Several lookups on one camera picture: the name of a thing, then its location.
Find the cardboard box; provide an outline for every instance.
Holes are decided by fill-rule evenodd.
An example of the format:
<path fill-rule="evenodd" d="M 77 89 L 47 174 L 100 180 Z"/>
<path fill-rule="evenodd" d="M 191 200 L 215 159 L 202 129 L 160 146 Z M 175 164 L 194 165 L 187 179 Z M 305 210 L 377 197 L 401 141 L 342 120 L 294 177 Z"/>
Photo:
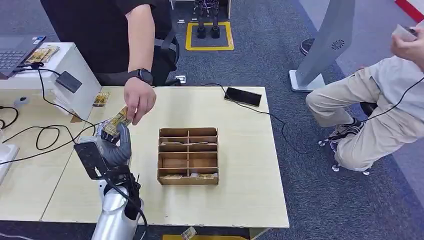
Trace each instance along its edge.
<path fill-rule="evenodd" d="M 218 130 L 161 128 L 157 180 L 162 185 L 217 185 Z"/>

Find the sneaker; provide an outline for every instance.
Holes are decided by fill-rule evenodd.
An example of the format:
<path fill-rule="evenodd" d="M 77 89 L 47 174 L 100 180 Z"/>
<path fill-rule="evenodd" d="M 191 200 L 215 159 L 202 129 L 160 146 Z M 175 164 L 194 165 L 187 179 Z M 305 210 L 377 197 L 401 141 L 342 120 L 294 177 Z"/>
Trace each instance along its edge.
<path fill-rule="evenodd" d="M 363 122 L 353 118 L 352 124 L 336 125 L 335 130 L 328 136 L 328 139 L 330 141 L 337 141 L 344 139 L 349 134 L 357 135 L 363 126 Z"/>

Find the smartwatch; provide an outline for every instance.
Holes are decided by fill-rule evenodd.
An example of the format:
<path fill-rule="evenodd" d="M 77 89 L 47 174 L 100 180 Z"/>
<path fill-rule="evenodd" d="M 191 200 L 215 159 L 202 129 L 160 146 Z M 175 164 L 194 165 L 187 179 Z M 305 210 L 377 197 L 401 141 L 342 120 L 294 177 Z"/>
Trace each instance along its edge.
<path fill-rule="evenodd" d="M 134 70 L 134 71 L 130 71 L 128 74 L 129 74 L 129 78 L 136 77 L 136 78 L 140 79 L 141 81 L 149 84 L 150 86 L 153 85 L 152 74 L 144 68 L 137 69 L 137 70 Z"/>

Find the laptop keyboard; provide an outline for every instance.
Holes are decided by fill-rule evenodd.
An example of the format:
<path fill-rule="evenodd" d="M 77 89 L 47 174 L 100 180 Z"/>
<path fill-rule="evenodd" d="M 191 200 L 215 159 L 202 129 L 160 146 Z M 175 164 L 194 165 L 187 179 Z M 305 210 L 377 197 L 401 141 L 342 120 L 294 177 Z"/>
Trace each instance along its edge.
<path fill-rule="evenodd" d="M 26 53 L 26 51 L 0 50 L 0 69 L 16 68 Z"/>

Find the black cable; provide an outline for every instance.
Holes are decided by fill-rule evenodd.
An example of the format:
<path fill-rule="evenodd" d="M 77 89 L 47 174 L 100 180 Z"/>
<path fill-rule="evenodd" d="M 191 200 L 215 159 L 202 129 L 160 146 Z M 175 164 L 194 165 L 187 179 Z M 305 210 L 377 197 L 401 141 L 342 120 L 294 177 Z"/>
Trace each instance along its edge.
<path fill-rule="evenodd" d="M 413 88 L 413 87 L 415 87 L 417 84 L 419 84 L 419 83 L 421 83 L 422 81 L 424 80 L 424 77 L 423 78 L 421 78 L 421 80 L 419 80 L 419 81 L 417 81 L 416 83 L 414 83 L 412 86 L 410 86 L 408 89 L 406 89 L 406 91 L 402 94 L 402 96 L 400 97 L 400 100 L 394 105 L 394 106 L 392 106 L 389 110 L 387 110 L 387 111 L 384 111 L 384 112 L 382 112 L 382 113 L 380 113 L 380 114 L 377 114 L 377 115 L 375 115 L 375 116 L 372 116 L 372 117 L 370 117 L 370 118 L 368 118 L 367 120 L 363 120 L 362 122 L 363 123 L 365 123 L 365 122 L 367 122 L 367 121 L 369 121 L 369 120 L 371 120 L 371 119 L 373 119 L 373 118 L 376 118 L 376 117 L 378 117 L 378 116 L 381 116 L 381 115 L 383 115 L 383 114 L 386 114 L 386 113 L 388 113 L 388 112 L 390 112 L 391 110 L 393 110 L 394 108 L 396 108 L 401 102 L 402 102 L 402 100 L 404 99 L 404 97 L 405 97 L 405 94 L 407 94 L 407 92 L 411 89 L 411 88 Z"/>
<path fill-rule="evenodd" d="M 221 84 L 219 84 L 219 83 L 207 83 L 207 84 L 203 84 L 203 85 L 200 85 L 200 87 L 204 87 L 204 86 L 211 86 L 211 85 L 215 85 L 215 86 L 220 86 L 221 87 L 221 89 L 222 89 L 222 91 L 224 92 L 224 94 L 225 94 L 225 96 L 231 101 L 231 102 L 233 102 L 233 103 L 235 103 L 235 104 L 237 104 L 237 105 L 239 105 L 240 107 L 242 107 L 242 108 L 245 108 L 245 109 L 250 109 L 250 110 L 252 110 L 252 111 L 254 111 L 254 112 L 256 112 L 256 113 L 259 113 L 259 114 L 266 114 L 266 115 L 269 115 L 269 116 L 272 116 L 273 118 L 275 118 L 277 121 L 279 121 L 280 123 L 282 123 L 282 127 L 281 127 L 281 135 L 282 135 L 282 137 L 284 138 L 284 140 L 285 140 L 285 142 L 288 144 L 288 146 L 290 146 L 296 153 L 298 153 L 298 154 L 302 154 L 302 155 L 307 155 L 307 154 L 310 154 L 310 153 L 313 153 L 314 151 L 308 151 L 308 152 L 301 152 L 301 151 L 299 151 L 299 150 L 297 150 L 288 140 L 287 140 L 287 137 L 286 137 L 286 135 L 284 134 L 284 127 L 286 126 L 286 122 L 284 122 L 283 120 L 281 120 L 281 119 L 279 119 L 277 116 L 275 116 L 274 114 L 272 114 L 272 113 L 269 113 L 269 112 L 266 112 L 266 111 L 258 111 L 258 110 L 256 110 L 256 109 L 253 109 L 253 108 L 251 108 L 251 107 L 249 107 L 249 106 L 245 106 L 245 105 L 242 105 L 242 104 L 240 104 L 240 103 L 238 103 L 237 101 L 235 101 L 235 100 L 233 100 L 230 96 L 228 96 L 228 94 L 227 94 L 227 92 L 225 91 L 225 89 L 224 89 L 224 86 L 222 86 Z"/>
<path fill-rule="evenodd" d="M 101 123 L 102 123 L 102 122 L 99 122 L 99 123 L 93 124 L 94 128 L 96 128 L 96 126 L 97 126 L 97 125 L 99 125 L 99 124 L 101 124 Z M 24 158 L 19 158 L 19 159 L 15 159 L 15 160 L 11 160 L 11 161 L 1 162 L 1 163 L 0 163 L 0 165 L 7 164 L 7 163 L 19 162 L 19 161 L 23 161 L 23 160 L 27 160 L 27 159 L 32 159 L 32 158 L 35 158 L 35 157 L 40 156 L 40 155 L 44 155 L 44 154 L 51 153 L 51 152 L 53 152 L 53 151 L 55 151 L 55 150 L 58 150 L 58 149 L 60 149 L 60 148 L 62 148 L 62 147 L 64 147 L 64 146 L 66 146 L 66 145 L 68 145 L 68 144 L 70 144 L 70 143 L 72 143 L 72 142 L 74 142 L 74 143 L 75 143 L 75 140 L 76 140 L 76 139 L 78 139 L 78 138 L 80 137 L 80 135 L 81 135 L 81 134 L 83 134 L 83 132 L 84 132 L 85 130 L 90 129 L 90 128 L 92 128 L 93 126 L 88 126 L 88 127 L 84 128 L 83 130 L 81 130 L 81 131 L 78 133 L 78 135 L 76 135 L 74 138 L 72 138 L 72 140 L 70 140 L 70 141 L 68 141 L 68 142 L 65 142 L 64 144 L 62 144 L 62 145 L 60 145 L 60 146 L 58 146 L 58 147 L 55 147 L 55 148 L 50 149 L 50 150 L 48 150 L 48 151 L 44 151 L 44 152 L 37 153 L 37 154 L 32 155 L 32 156 L 27 156 L 27 157 L 24 157 Z M 20 133 L 22 133 L 22 132 L 24 132 L 24 131 L 26 131 L 26 130 L 29 130 L 30 128 L 46 128 L 46 127 L 40 127 L 40 126 L 39 126 L 39 127 L 34 127 L 34 126 L 32 126 L 32 127 L 29 127 L 29 128 L 27 128 L 27 129 L 25 129 L 25 130 L 22 130 Z"/>
<path fill-rule="evenodd" d="M 14 119 L 9 124 L 6 124 L 6 122 L 4 120 L 0 119 L 0 123 L 1 123 L 0 130 L 6 129 L 10 125 L 14 124 L 19 117 L 19 111 L 12 106 L 0 106 L 0 110 L 2 110 L 2 109 L 13 109 L 16 112 L 16 115 L 15 115 Z"/>
<path fill-rule="evenodd" d="M 72 112 L 70 112 L 70 111 L 68 111 L 66 108 L 64 108 L 63 106 L 61 106 L 61 105 L 58 105 L 58 104 L 56 104 L 56 103 L 53 103 L 53 102 L 51 102 L 51 101 L 48 101 L 47 99 L 46 99 L 46 95 L 45 95 L 45 89 L 44 89 L 44 83 L 43 83 L 43 77 L 42 77 L 42 75 L 41 75 L 41 71 L 48 71 L 48 72 L 52 72 L 52 73 L 55 73 L 55 74 L 57 74 L 57 76 L 58 77 L 60 77 L 61 76 L 61 74 L 59 74 L 57 71 L 54 71 L 54 70 L 50 70 L 50 69 L 24 69 L 24 71 L 31 71 L 31 70 L 37 70 L 38 71 L 38 75 L 39 75 L 39 77 L 40 77 L 40 81 L 41 81 L 41 90 L 42 90 L 42 99 L 44 100 L 44 101 L 46 101 L 47 103 L 49 103 L 49 104 L 51 104 L 51 105 L 53 105 L 53 106 L 56 106 L 56 107 L 59 107 L 59 108 L 61 108 L 61 109 L 63 109 L 63 110 L 65 110 L 67 113 L 69 113 L 69 114 L 71 114 L 71 115 L 73 115 L 74 117 L 76 117 L 76 118 L 78 118 L 79 120 L 81 120 L 81 121 L 83 121 L 83 122 L 85 122 L 85 123 L 87 123 L 87 124 L 90 124 L 92 127 L 94 127 L 94 125 L 91 123 L 91 122 L 89 122 L 89 121 L 86 121 L 86 120 L 84 120 L 84 119 L 82 119 L 81 117 L 79 117 L 78 115 L 76 115 L 76 114 L 74 114 L 74 113 L 72 113 Z M 93 130 L 93 136 L 95 135 L 95 133 L 96 133 L 96 128 L 94 127 L 94 130 Z"/>
<path fill-rule="evenodd" d="M 38 71 L 38 75 L 39 75 L 39 78 L 40 78 L 40 81 L 41 81 L 42 99 L 43 99 L 44 101 L 46 101 L 47 103 L 49 103 L 49 104 L 53 105 L 53 106 L 56 106 L 56 107 L 59 107 L 59 108 L 61 108 L 61 109 L 65 110 L 65 111 L 66 111 L 66 112 L 68 112 L 69 114 L 73 115 L 74 117 L 76 117 L 76 118 L 80 119 L 81 121 L 83 121 L 83 122 L 85 122 L 85 123 L 90 124 L 91 126 L 84 128 L 82 131 L 80 131 L 80 132 L 79 132 L 79 134 L 78 134 L 76 137 L 73 137 L 73 136 L 72 136 L 71 131 L 70 131 L 70 130 L 69 130 L 69 128 L 68 128 L 67 126 L 65 126 L 65 125 L 57 125 L 57 124 L 55 124 L 55 125 L 49 125 L 49 126 L 45 126 L 45 127 L 44 127 L 44 126 L 31 126 L 31 127 L 25 128 L 24 130 L 22 130 L 22 131 L 20 131 L 20 132 L 16 133 L 15 135 L 13 135 L 13 136 L 11 136 L 11 137 L 7 138 L 7 139 L 6 139 L 6 140 L 4 140 L 2 143 L 5 143 L 5 142 L 9 141 L 9 140 L 11 140 L 11 139 L 15 138 L 16 136 L 18 136 L 19 134 L 21 134 L 21 133 L 23 133 L 23 132 L 25 132 L 25 131 L 28 131 L 28 130 L 30 130 L 30 129 L 41 129 L 41 130 L 40 130 L 40 132 L 38 133 L 37 139 L 36 139 L 36 141 L 35 141 L 35 147 L 36 147 L 38 150 L 40 150 L 40 151 L 42 151 L 42 150 L 46 150 L 46 149 L 48 149 L 48 148 L 52 147 L 52 146 L 53 146 L 55 143 L 57 143 L 57 141 L 59 140 L 59 136 L 60 136 L 60 129 L 59 129 L 58 127 L 63 127 L 63 128 L 65 128 L 65 129 L 67 130 L 67 132 L 69 133 L 71 140 L 70 140 L 70 141 L 68 141 L 68 142 L 66 142 L 66 143 L 64 143 L 64 144 L 62 144 L 62 145 L 60 145 L 60 146 L 58 146 L 58 147 L 55 147 L 55 148 L 53 148 L 53 149 L 51 149 L 51 150 L 44 151 L 44 152 L 40 152 L 40 153 L 37 153 L 37 154 L 35 154 L 35 155 L 28 156 L 28 157 L 24 157 L 24 158 L 19 158 L 19 159 L 15 159 L 15 160 L 11 160 L 11 161 L 2 162 L 2 163 L 0 163 L 0 165 L 2 165 L 2 164 L 6 164 L 6 163 L 19 162 L 19 161 L 27 160 L 27 159 L 31 159 L 31 158 L 34 158 L 34 157 L 37 157 L 37 156 L 40 156 L 40 155 L 43 155 L 43 154 L 51 153 L 51 152 L 53 152 L 53 151 L 55 151 L 55 150 L 57 150 L 57 149 L 60 149 L 60 148 L 62 148 L 63 146 L 65 146 L 65 145 L 67 145 L 67 144 L 70 144 L 70 143 L 74 143 L 74 144 L 76 144 L 76 143 L 77 143 L 77 142 L 76 142 L 76 139 L 77 139 L 77 138 L 78 138 L 78 137 L 79 137 L 79 136 L 80 136 L 80 135 L 81 135 L 81 134 L 82 134 L 85 130 L 87 130 L 87 129 L 89 129 L 89 128 L 93 128 L 92 136 L 94 136 L 94 135 L 96 134 L 96 125 L 100 124 L 100 122 L 99 122 L 99 123 L 97 123 L 97 124 L 92 124 L 91 122 L 86 121 L 86 120 L 84 120 L 84 119 L 80 118 L 78 115 L 76 115 L 76 114 L 74 114 L 74 113 L 72 113 L 72 112 L 68 111 L 68 110 L 67 110 L 67 109 L 65 109 L 64 107 L 62 107 L 62 106 L 60 106 L 60 105 L 58 105 L 58 104 L 55 104 L 55 103 L 53 103 L 53 102 L 50 102 L 50 101 L 48 101 L 48 100 L 46 99 L 46 93 L 45 93 L 45 88 L 44 88 L 43 77 L 42 77 L 42 75 L 41 75 L 41 71 L 52 72 L 52 73 L 57 74 L 58 76 L 60 76 L 60 73 L 58 73 L 57 71 L 51 70 L 51 69 L 38 69 L 38 68 L 35 68 L 35 69 L 32 69 L 32 68 L 31 68 L 31 69 L 29 69 L 29 68 L 25 68 L 25 69 L 21 69 L 21 70 L 19 70 L 19 72 L 22 72 L 22 71 Z M 18 118 L 18 117 L 16 117 L 14 121 L 12 121 L 11 123 L 9 123 L 9 125 L 8 125 L 8 126 L 10 126 L 11 124 L 13 124 L 13 123 L 16 121 L 16 119 L 17 119 L 17 118 Z M 41 134 L 43 133 L 43 131 L 44 131 L 44 130 L 47 130 L 47 129 L 55 129 L 55 130 L 57 130 L 57 136 L 56 136 L 55 140 L 53 141 L 53 143 L 51 143 L 51 144 L 50 144 L 50 145 L 48 145 L 47 147 L 39 147 L 40 136 L 41 136 Z"/>
<path fill-rule="evenodd" d="M 143 235 L 140 238 L 140 240 L 142 240 L 144 238 L 144 236 L 146 235 L 147 229 L 148 229 L 148 226 L 149 226 L 149 224 L 147 223 L 146 216 L 143 213 L 143 210 L 137 205 L 136 202 L 134 202 L 130 198 L 130 196 L 128 196 L 127 194 L 125 194 L 123 191 L 121 191 L 114 183 L 112 183 L 112 181 L 109 178 L 105 177 L 102 174 L 102 172 L 100 172 L 100 174 L 101 174 L 101 176 L 103 177 L 103 179 L 106 181 L 106 183 L 108 185 L 110 185 L 115 191 L 117 191 L 124 199 L 128 200 L 128 202 L 130 202 L 138 210 L 138 212 L 140 213 L 141 217 L 143 218 L 143 222 L 144 222 L 144 233 L 143 233 Z"/>
<path fill-rule="evenodd" d="M 410 90 L 410 89 L 412 89 L 413 87 L 415 87 L 417 84 L 419 84 L 419 83 L 421 83 L 422 81 L 424 80 L 424 77 L 423 78 L 421 78 L 421 80 L 419 80 L 419 81 L 417 81 L 416 83 L 414 83 L 412 86 L 410 86 L 408 89 L 406 89 L 405 90 L 405 92 L 402 94 L 402 97 L 400 97 L 400 100 L 394 105 L 394 106 L 392 106 L 389 110 L 387 110 L 387 111 L 384 111 L 384 112 L 382 112 L 382 113 L 380 113 L 380 114 L 377 114 L 377 115 L 375 115 L 375 116 L 372 116 L 372 117 L 370 117 L 370 118 L 368 118 L 368 119 L 366 119 L 366 120 L 363 120 L 362 122 L 363 123 L 365 123 L 365 122 L 367 122 L 367 121 L 369 121 L 369 120 L 371 120 L 371 119 L 373 119 L 373 118 L 376 118 L 376 117 L 379 117 L 379 116 L 381 116 L 381 115 L 384 115 L 384 114 L 386 114 L 386 113 L 388 113 L 388 112 L 390 112 L 391 110 L 393 110 L 394 108 L 396 108 L 401 102 L 402 102 L 402 100 L 404 99 L 404 97 L 405 97 L 405 95 L 407 94 L 407 92 Z M 224 92 L 224 94 L 225 94 L 225 96 L 230 100 L 230 101 L 232 101 L 233 103 L 235 103 L 235 104 L 237 104 L 237 105 L 239 105 L 240 107 L 243 107 L 243 108 L 246 108 L 246 109 L 250 109 L 250 110 L 252 110 L 252 111 L 254 111 L 254 112 L 257 112 L 257 113 L 260 113 L 260 114 L 267 114 L 267 115 L 269 115 L 269 116 L 272 116 L 272 117 L 274 117 L 277 121 L 279 121 L 280 123 L 282 123 L 282 127 L 281 127 L 281 135 L 282 135 L 282 137 L 284 138 L 284 140 L 285 140 L 285 142 L 296 152 L 296 153 L 298 153 L 298 154 L 301 154 L 301 155 L 307 155 L 307 154 L 310 154 L 310 153 L 313 153 L 314 151 L 309 151 L 309 152 L 301 152 L 301 151 L 298 151 L 294 146 L 292 146 L 291 144 L 290 144 L 290 142 L 287 140 L 287 137 L 286 137 L 286 135 L 284 134 L 284 127 L 286 126 L 286 122 L 284 122 L 284 121 L 282 121 L 281 119 L 279 119 L 278 117 L 276 117 L 274 114 L 272 114 L 272 113 L 269 113 L 269 112 L 264 112 L 264 111 L 258 111 L 258 110 L 256 110 L 256 109 L 253 109 L 253 108 L 251 108 L 251 107 L 248 107 L 248 106 L 245 106 L 245 105 L 241 105 L 240 103 L 238 103 L 238 102 L 236 102 L 236 101 L 234 101 L 233 99 L 231 99 L 228 95 L 227 95 L 227 92 L 225 91 L 225 89 L 224 89 L 224 87 L 221 85 L 221 84 L 219 84 L 219 83 L 207 83 L 207 84 L 203 84 L 203 85 L 200 85 L 200 87 L 203 87 L 203 86 L 211 86 L 211 85 L 215 85 L 215 86 L 220 86 L 221 87 L 221 89 L 222 89 L 222 91 Z"/>

